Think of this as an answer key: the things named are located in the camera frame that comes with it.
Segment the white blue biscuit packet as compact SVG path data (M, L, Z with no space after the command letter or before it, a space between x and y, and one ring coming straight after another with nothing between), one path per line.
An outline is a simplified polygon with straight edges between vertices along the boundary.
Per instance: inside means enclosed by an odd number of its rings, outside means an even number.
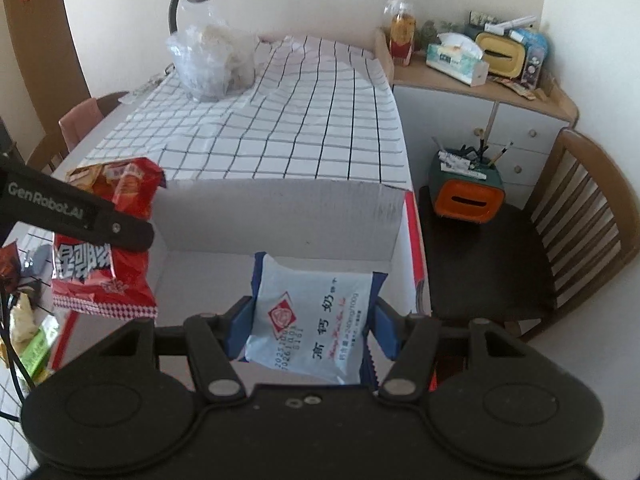
M331 384L360 382L369 314L387 275L305 271L255 255L248 362Z

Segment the red cardboard box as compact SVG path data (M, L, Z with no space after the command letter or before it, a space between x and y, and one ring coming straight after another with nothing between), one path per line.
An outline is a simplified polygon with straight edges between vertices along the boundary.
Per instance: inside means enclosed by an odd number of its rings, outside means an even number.
M425 263L413 195L331 180L171 181L152 207L148 283L158 326L226 312L250 294L254 255L313 271L385 272L382 298L424 305Z

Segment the red chips bag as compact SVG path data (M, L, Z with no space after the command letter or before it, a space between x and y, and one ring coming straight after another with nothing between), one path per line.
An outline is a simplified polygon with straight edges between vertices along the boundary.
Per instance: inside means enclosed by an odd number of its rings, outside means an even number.
M162 168L145 157L102 162L71 171L66 182L113 206L86 240L53 239L52 301L60 309L107 318L155 318L146 281L152 200L165 184Z

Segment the pale yellow snack bag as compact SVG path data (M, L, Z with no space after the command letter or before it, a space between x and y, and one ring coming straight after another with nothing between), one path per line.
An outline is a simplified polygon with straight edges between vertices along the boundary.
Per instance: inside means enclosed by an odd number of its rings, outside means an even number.
M24 346L38 332L34 311L26 292L16 296L16 303L10 312L10 338L14 346Z

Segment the light blue snack packet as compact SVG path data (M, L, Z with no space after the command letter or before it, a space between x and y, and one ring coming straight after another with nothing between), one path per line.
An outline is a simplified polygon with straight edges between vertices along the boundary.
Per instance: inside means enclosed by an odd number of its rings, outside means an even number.
M51 258L51 245L43 244L30 250L22 263L23 278L39 278L47 269Z

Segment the dark red foil snack bag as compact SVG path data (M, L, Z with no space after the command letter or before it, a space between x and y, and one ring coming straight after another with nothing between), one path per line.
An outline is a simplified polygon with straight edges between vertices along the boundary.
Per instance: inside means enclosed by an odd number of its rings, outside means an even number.
M15 242L0 248L1 287L6 292L13 292L21 281L21 260Z

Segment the green cracker packet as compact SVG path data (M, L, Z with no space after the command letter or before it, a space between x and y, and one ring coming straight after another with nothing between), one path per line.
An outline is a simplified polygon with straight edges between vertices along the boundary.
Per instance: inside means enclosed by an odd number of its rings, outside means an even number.
M32 380L36 380L47 366L59 331L58 320L54 316L48 315L43 319L32 340L21 353L21 362Z

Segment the pink cloth on chair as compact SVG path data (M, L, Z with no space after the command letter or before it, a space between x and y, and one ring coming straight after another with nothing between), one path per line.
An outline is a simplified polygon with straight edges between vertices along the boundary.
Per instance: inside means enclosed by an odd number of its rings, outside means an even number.
M73 151L103 118L96 98L82 101L67 112L58 121L67 151Z

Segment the brown wooden door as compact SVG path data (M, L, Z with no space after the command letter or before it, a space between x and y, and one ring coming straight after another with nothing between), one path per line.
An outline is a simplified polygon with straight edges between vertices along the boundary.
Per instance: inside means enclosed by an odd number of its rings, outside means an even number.
M25 87L48 136L58 120L90 98L64 0L3 0L12 47Z

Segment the orange green desk organizer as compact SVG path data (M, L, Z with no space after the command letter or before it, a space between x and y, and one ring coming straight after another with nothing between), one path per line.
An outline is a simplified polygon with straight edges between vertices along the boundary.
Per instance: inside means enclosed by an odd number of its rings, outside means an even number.
M437 151L428 170L428 190L436 214L477 224L495 218L506 200L497 160L510 144L487 158L484 136L477 146L463 144L457 150L445 148L436 136L433 140Z

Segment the right wooden chair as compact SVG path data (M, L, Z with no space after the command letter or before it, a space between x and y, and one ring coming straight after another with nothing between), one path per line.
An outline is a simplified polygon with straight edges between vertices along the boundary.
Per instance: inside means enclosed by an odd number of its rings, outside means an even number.
M566 318L639 252L636 193L613 159L562 129L523 208L486 223L443 217L431 185L419 192L428 296L435 318L526 323L533 338Z

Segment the clear plastic bag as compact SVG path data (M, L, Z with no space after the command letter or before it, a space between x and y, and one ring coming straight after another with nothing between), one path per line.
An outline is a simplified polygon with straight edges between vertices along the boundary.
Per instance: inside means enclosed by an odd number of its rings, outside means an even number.
M258 37L231 26L212 4L182 4L186 24L166 40L182 88L198 102L216 102L255 82Z

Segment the white wooden sideboard cabinet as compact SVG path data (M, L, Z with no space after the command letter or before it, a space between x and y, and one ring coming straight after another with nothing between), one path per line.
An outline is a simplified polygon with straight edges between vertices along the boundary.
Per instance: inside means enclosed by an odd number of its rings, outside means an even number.
M487 156L509 149L497 162L506 202L523 208L544 169L555 138L573 127L579 112L553 76L542 74L542 87L529 101L495 81L469 87L425 64L416 54L409 65L392 60L382 29L374 33L374 53L393 85L404 130L413 188L427 185L428 165L437 147L476 148L488 143Z

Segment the green white tissue box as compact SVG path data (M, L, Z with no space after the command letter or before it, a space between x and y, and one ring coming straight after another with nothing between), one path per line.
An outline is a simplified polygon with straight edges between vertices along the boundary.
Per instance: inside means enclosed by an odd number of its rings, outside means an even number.
M469 87L486 84L489 64L484 52L470 37L457 32L437 35L438 44L426 48L426 65Z

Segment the blue box on cabinet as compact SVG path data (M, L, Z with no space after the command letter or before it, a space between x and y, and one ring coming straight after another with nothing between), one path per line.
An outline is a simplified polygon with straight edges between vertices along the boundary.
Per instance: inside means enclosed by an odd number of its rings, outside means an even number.
M536 90L542 66L544 66L544 61L549 53L549 44L546 36L536 29L526 27L511 29L509 37L521 44L525 49L521 85L529 90Z

